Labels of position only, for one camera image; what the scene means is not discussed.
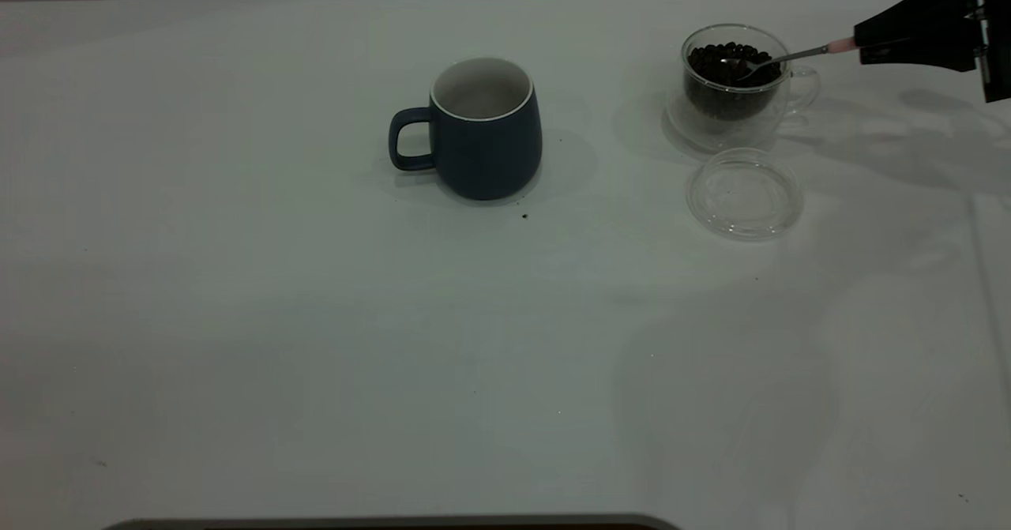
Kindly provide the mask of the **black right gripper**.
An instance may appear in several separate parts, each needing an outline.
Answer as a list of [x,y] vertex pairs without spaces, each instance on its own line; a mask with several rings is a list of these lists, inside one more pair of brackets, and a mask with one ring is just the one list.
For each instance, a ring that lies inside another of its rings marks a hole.
[[910,63],[968,72],[979,52],[983,97],[1010,98],[1010,0],[902,0],[856,24],[853,40],[864,66]]

